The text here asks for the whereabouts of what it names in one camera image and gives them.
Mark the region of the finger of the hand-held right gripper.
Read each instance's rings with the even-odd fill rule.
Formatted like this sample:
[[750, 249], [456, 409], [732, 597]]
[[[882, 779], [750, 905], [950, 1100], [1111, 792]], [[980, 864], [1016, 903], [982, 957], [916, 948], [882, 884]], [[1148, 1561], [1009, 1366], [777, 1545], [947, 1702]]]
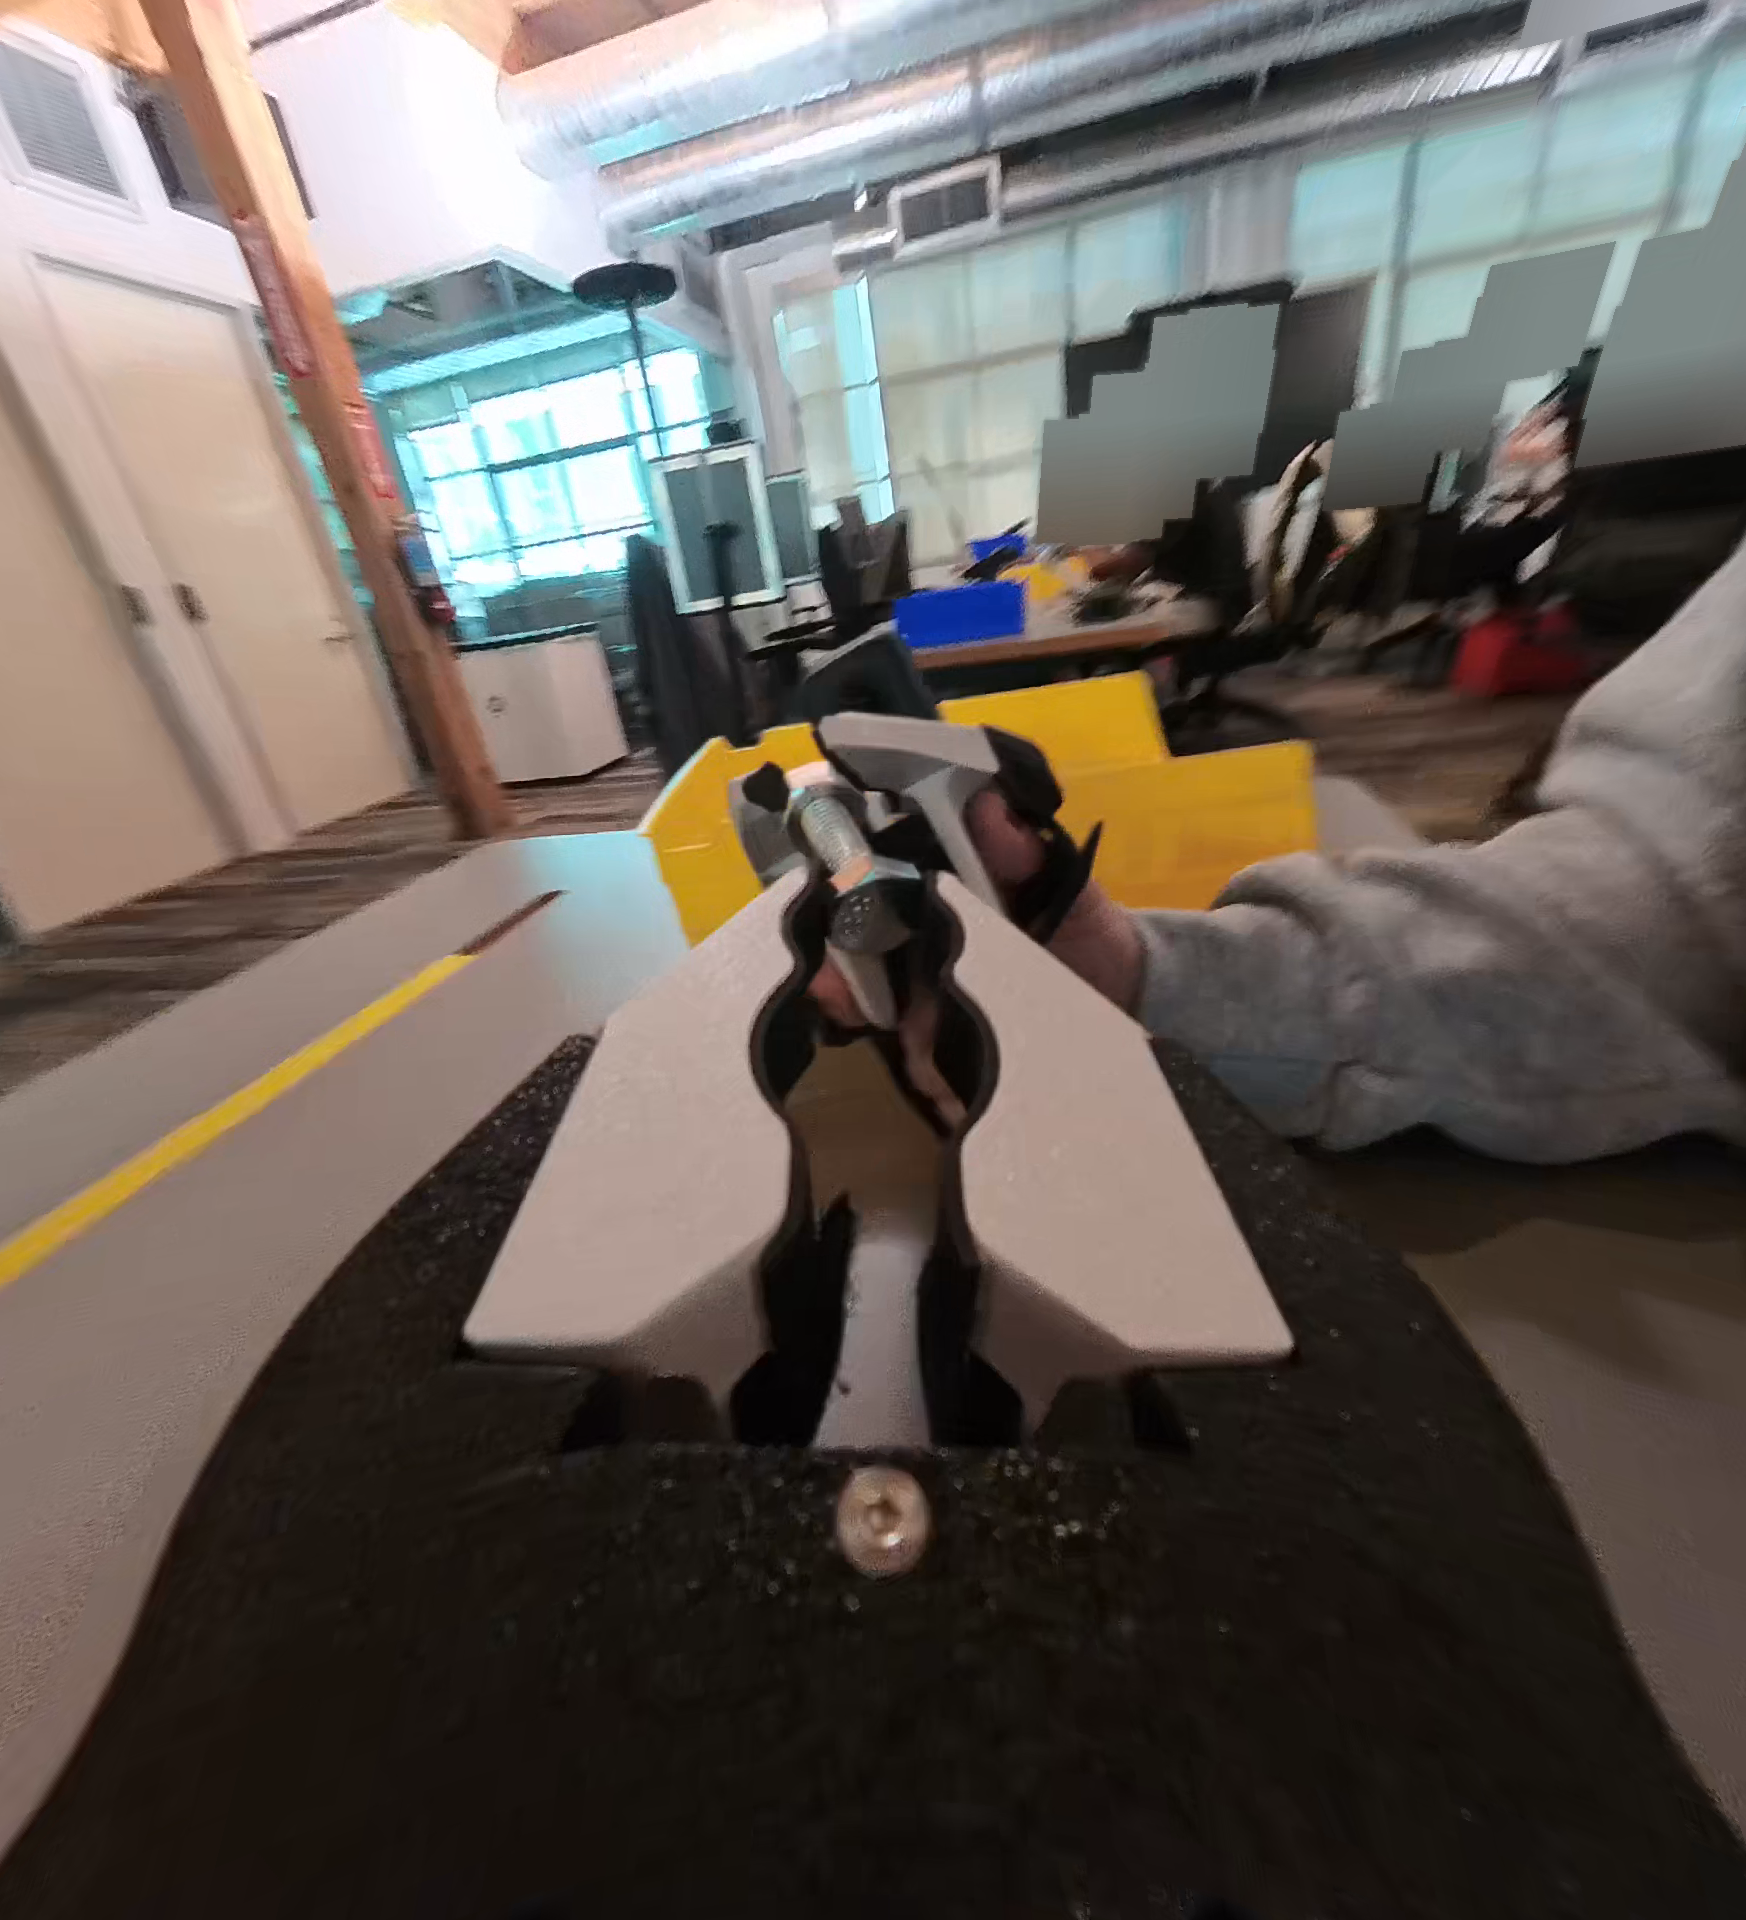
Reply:
[[761, 763], [725, 784], [725, 802], [740, 851], [759, 887], [801, 873], [821, 875], [808, 814], [823, 779], [821, 763]]
[[975, 726], [933, 718], [835, 713], [813, 724], [821, 757], [869, 792], [904, 795], [930, 780], [959, 795], [997, 783], [997, 752]]

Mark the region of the framed glass panel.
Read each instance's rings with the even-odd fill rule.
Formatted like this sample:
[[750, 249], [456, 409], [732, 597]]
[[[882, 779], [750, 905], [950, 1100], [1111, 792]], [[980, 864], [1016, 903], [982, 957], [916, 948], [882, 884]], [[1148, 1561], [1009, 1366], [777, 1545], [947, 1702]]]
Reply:
[[679, 614], [785, 599], [759, 444], [740, 440], [665, 455], [647, 463], [646, 477]]

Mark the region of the black floor lamp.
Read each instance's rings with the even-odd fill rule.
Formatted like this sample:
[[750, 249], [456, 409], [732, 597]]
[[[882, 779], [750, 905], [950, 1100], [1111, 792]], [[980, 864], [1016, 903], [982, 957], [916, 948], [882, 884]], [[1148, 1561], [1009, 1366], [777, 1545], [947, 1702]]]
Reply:
[[651, 456], [665, 452], [661, 409], [653, 394], [646, 355], [644, 314], [668, 304], [679, 292], [679, 275], [661, 262], [612, 259], [571, 280], [571, 297], [593, 314], [620, 316], [626, 325], [646, 398], [646, 432]]

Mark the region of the cluttered wooden table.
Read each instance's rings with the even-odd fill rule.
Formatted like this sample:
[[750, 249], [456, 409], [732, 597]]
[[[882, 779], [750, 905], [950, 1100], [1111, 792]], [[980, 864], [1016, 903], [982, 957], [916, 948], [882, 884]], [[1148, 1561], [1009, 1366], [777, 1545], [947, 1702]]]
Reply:
[[926, 678], [992, 668], [1145, 663], [1174, 657], [1186, 646], [1216, 639], [1226, 632], [1215, 603], [1204, 599], [1157, 599], [1139, 612], [1102, 622], [1078, 622], [1069, 614], [1071, 609], [1046, 605], [1029, 616], [1032, 624], [1019, 635], [914, 649], [912, 661]]

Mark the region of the person's right forearm grey sleeve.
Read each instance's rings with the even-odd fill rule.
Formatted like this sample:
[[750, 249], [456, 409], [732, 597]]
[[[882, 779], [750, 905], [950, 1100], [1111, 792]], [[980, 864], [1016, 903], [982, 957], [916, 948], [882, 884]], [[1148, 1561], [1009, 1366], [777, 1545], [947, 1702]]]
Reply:
[[1139, 1020], [1283, 1139], [1746, 1149], [1746, 534], [1570, 711], [1528, 819], [1281, 856], [1137, 927]]

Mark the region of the white low cabinet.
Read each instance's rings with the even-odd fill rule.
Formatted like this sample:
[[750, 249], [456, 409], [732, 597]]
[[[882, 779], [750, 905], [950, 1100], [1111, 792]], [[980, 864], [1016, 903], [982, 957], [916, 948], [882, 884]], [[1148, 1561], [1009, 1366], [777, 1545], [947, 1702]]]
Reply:
[[485, 639], [455, 653], [503, 784], [583, 780], [628, 758], [595, 626]]

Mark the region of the yellow tape line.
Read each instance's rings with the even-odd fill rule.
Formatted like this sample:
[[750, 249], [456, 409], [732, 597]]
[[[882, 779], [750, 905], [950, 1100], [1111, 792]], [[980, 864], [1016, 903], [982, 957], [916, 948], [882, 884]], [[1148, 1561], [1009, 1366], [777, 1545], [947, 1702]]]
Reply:
[[163, 1139], [141, 1149], [141, 1153], [36, 1214], [9, 1237], [3, 1237], [0, 1240], [0, 1293], [91, 1235], [98, 1225], [141, 1198], [141, 1195], [157, 1183], [199, 1161], [212, 1144], [228, 1139], [255, 1116], [261, 1116], [266, 1109], [322, 1073], [354, 1046], [371, 1037], [392, 1022], [397, 1022], [407, 1009], [467, 971], [474, 962], [477, 955], [470, 949], [458, 949], [434, 959], [282, 1062], [269, 1066], [258, 1079], [186, 1119]]

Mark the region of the blue plastic bin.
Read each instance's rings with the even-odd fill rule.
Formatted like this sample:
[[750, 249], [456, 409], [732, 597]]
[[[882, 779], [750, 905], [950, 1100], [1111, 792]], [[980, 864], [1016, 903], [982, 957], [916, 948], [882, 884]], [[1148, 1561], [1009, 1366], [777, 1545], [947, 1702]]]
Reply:
[[891, 624], [914, 653], [1014, 641], [1027, 632], [1027, 588], [986, 579], [914, 591], [892, 603]]

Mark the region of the silver air duct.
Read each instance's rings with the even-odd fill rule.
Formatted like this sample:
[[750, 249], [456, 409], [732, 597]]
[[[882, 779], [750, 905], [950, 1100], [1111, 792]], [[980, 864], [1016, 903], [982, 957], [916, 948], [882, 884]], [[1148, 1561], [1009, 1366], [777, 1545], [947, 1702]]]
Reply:
[[1230, 83], [1378, 55], [1551, 73], [1526, 5], [699, 5], [505, 73], [501, 129], [584, 167], [607, 241], [711, 234]]

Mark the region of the silver threaded bolt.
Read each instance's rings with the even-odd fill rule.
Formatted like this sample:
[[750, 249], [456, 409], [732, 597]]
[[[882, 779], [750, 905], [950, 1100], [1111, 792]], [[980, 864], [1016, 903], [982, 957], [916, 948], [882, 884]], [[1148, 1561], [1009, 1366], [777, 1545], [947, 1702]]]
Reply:
[[836, 895], [869, 887], [875, 853], [857, 789], [821, 769], [816, 779], [793, 780], [783, 807], [786, 835], [813, 870]]

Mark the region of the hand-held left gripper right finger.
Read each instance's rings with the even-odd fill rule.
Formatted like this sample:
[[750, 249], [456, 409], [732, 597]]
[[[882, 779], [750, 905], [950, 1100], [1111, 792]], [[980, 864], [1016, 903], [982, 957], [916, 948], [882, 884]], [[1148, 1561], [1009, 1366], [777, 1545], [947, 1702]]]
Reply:
[[949, 1009], [980, 1029], [953, 1144], [972, 1354], [1035, 1427], [1078, 1381], [1245, 1369], [1294, 1339], [1142, 1028], [992, 910], [934, 878]]

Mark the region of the white double door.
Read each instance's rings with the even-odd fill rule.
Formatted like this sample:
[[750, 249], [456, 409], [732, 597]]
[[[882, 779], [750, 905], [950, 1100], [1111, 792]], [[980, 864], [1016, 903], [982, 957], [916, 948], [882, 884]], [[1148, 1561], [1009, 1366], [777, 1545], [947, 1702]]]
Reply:
[[411, 757], [250, 318], [68, 263], [39, 275], [164, 599], [282, 823], [403, 797]]

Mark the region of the yellow plastic bin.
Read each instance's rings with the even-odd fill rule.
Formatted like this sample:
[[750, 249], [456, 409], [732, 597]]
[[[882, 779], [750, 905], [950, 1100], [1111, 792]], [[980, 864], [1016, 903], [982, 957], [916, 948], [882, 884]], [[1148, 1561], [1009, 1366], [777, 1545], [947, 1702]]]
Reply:
[[[1243, 868], [1317, 846], [1312, 749], [1173, 757], [1142, 672], [953, 700], [941, 714], [1041, 750], [1061, 790], [1061, 825], [1078, 841], [1100, 827], [1096, 877], [1130, 910], [1201, 912]], [[713, 738], [647, 807], [639, 835], [690, 945], [761, 887], [732, 827], [728, 784], [765, 761], [793, 771], [816, 757], [804, 722], [767, 729], [750, 749]]]

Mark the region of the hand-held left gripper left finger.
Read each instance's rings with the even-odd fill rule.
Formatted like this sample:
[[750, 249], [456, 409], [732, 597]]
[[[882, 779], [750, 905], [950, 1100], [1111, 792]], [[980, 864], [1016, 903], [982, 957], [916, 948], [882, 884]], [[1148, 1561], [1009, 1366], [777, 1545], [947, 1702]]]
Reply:
[[774, 881], [606, 1022], [464, 1324], [473, 1358], [729, 1396], [763, 1355], [795, 1146], [756, 1032], [795, 988], [807, 887]]

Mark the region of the wooden support post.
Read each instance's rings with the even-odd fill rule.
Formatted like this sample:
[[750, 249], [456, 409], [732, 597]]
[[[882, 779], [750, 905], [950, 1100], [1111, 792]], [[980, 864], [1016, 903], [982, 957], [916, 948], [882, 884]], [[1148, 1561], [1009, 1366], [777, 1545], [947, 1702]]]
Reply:
[[236, 8], [142, 2], [141, 12], [350, 529], [379, 648], [424, 746], [432, 783], [458, 837], [506, 837], [517, 814], [485, 750], [455, 655], [405, 578], [405, 517], [396, 508], [393, 471], [317, 262], [277, 125], [253, 73]]

